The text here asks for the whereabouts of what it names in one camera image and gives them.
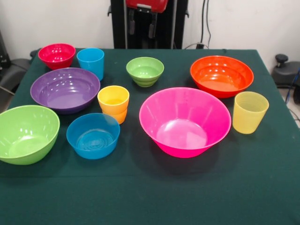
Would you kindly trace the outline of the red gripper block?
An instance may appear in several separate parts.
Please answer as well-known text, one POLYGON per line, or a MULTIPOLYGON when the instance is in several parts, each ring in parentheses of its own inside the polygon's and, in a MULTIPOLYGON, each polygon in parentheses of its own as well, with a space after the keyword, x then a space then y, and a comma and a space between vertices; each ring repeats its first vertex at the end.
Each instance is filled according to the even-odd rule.
MULTIPOLYGON (((157 26, 157 13, 162 13, 165 11, 168 0, 126 0, 126 5, 129 8, 145 8, 149 9, 151 12, 151 23, 149 26, 148 37, 153 39, 156 34, 156 26, 157 26)), ((130 35, 134 35, 135 33, 135 11, 129 10, 128 12, 128 32, 130 35)))

